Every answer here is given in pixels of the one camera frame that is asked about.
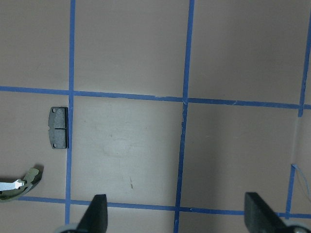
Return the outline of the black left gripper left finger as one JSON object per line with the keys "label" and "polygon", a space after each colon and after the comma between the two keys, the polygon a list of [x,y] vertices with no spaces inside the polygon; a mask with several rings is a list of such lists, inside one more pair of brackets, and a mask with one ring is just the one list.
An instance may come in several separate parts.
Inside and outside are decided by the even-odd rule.
{"label": "black left gripper left finger", "polygon": [[105,233],[108,227],[106,194],[95,195],[77,226],[78,233]]}

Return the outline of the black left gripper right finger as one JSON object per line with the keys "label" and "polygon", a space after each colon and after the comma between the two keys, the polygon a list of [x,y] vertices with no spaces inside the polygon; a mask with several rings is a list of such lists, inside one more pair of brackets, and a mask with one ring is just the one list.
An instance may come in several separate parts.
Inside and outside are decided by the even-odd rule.
{"label": "black left gripper right finger", "polygon": [[286,224],[256,192],[244,195],[244,223],[249,233],[286,233]]}

